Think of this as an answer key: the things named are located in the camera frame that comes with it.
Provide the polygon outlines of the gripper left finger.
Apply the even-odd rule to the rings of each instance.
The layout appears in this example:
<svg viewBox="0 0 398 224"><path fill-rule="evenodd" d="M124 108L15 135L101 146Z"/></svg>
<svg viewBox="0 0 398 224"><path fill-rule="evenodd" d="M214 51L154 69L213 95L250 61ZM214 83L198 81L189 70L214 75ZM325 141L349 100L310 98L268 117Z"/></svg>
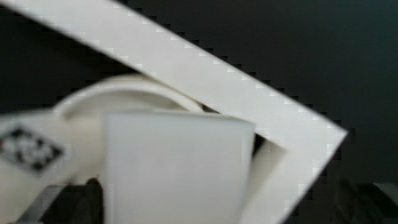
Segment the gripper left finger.
<svg viewBox="0 0 398 224"><path fill-rule="evenodd" d="M97 179L76 185L49 185L10 224L104 224Z"/></svg>

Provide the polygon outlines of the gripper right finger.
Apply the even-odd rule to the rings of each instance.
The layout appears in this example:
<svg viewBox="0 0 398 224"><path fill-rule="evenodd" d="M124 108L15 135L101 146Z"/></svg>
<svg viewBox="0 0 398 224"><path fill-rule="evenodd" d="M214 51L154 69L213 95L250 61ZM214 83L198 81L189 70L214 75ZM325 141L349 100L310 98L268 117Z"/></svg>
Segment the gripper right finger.
<svg viewBox="0 0 398 224"><path fill-rule="evenodd" d="M398 185L339 182L330 224L398 224Z"/></svg>

